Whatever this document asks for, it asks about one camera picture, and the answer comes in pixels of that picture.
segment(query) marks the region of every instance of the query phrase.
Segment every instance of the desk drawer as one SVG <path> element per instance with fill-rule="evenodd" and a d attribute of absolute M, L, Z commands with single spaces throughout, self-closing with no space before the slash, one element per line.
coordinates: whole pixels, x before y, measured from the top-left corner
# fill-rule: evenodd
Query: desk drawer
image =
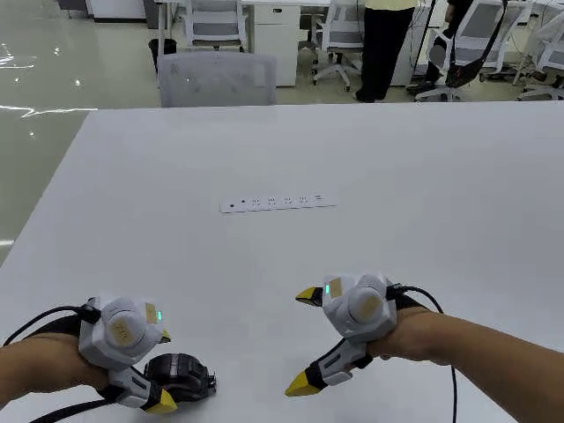
<path fill-rule="evenodd" d="M 255 6 L 256 24 L 296 25 L 300 18 L 300 6 L 257 5 Z"/>

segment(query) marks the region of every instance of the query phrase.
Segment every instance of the power outlet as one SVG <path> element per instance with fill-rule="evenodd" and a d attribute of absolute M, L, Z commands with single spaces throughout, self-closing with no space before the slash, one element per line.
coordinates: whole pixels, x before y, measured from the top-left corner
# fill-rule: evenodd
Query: power outlet
<path fill-rule="evenodd" d="M 263 212 L 267 210 L 305 209 L 333 207 L 337 199 L 332 196 L 314 194 L 310 196 L 252 196 L 224 201 L 219 206 L 222 213 Z"/>

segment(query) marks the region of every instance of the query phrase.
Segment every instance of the yellow label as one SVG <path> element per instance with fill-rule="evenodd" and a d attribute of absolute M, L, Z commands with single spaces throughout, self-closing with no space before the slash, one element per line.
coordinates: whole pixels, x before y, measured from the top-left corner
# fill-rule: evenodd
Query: yellow label
<path fill-rule="evenodd" d="M 378 307 L 380 307 L 380 300 L 378 300 L 378 297 L 366 298 L 364 303 L 360 306 L 360 318 L 362 320 L 369 320 Z"/>
<path fill-rule="evenodd" d="M 343 295 L 343 284 L 341 278 L 334 278 L 329 282 L 331 298 L 337 298 Z"/>
<path fill-rule="evenodd" d="M 145 314 L 147 315 L 147 323 L 157 324 L 157 309 L 154 304 L 145 303 Z"/>
<path fill-rule="evenodd" d="M 128 346 L 133 342 L 133 335 L 131 335 L 130 328 L 123 319 L 118 319 L 110 326 L 112 335 L 114 335 L 115 342 L 120 346 Z"/>

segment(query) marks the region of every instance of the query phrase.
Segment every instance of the glossy floor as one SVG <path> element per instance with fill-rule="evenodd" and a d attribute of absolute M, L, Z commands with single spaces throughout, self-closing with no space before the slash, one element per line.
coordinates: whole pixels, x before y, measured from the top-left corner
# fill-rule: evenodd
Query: glossy floor
<path fill-rule="evenodd" d="M 0 263 L 88 110 L 160 105 L 147 48 L 154 37 L 145 24 L 68 19 L 55 0 L 0 3 Z M 310 60 L 302 51 L 297 85 L 278 89 L 279 103 L 353 101 L 337 77 L 312 86 Z M 514 100 L 520 88 L 477 82 L 467 91 L 466 100 Z M 394 88 L 387 101 L 412 98 Z"/>

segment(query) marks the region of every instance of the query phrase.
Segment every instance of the black cable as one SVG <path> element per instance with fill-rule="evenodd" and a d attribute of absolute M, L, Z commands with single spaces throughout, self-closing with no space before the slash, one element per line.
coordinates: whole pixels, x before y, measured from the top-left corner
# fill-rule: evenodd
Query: black cable
<path fill-rule="evenodd" d="M 19 328 L 18 330 L 16 330 L 12 335 L 10 335 L 8 337 L 8 339 L 6 339 L 6 342 L 4 342 L 3 346 L 7 346 L 11 343 L 11 341 L 14 340 L 15 337 L 17 337 L 18 335 L 20 335 L 24 330 L 29 329 L 30 326 L 36 324 L 37 322 L 39 322 L 41 319 L 44 319 L 45 317 L 47 317 L 48 315 L 53 315 L 54 313 L 59 313 L 60 311 L 73 311 L 75 313 L 79 313 L 82 311 L 81 307 L 73 307 L 73 306 L 62 306 L 62 307 L 55 307 L 52 308 L 48 311 L 46 311 L 45 313 L 41 313 L 40 315 L 36 316 L 35 318 L 33 318 L 32 320 L 30 320 L 29 322 L 27 322 L 26 324 L 24 324 L 21 328 Z"/>
<path fill-rule="evenodd" d="M 416 286 L 401 286 L 401 285 L 394 285 L 389 288 L 390 294 L 387 297 L 394 298 L 395 295 L 398 293 L 406 293 L 408 291 L 413 291 L 415 293 L 421 293 L 425 295 L 437 308 L 437 311 L 444 315 L 444 311 L 442 311 L 442 307 L 439 304 L 433 295 L 425 291 L 424 289 L 418 288 Z M 456 370 L 453 366 L 450 366 L 450 374 L 452 375 L 452 423 L 456 423 L 456 414 L 458 410 L 458 383 L 456 382 Z"/>
<path fill-rule="evenodd" d="M 62 408 L 55 412 L 50 412 L 49 414 L 45 414 L 44 416 L 41 416 L 38 419 L 30 421 L 30 423 L 55 423 L 56 421 L 67 419 L 70 416 L 80 414 L 81 412 L 89 412 L 96 408 L 100 408 L 110 404 L 113 403 L 111 401 L 108 401 L 107 399 L 100 399 L 98 401 L 91 401 L 89 403 L 70 405 L 68 407 Z"/>

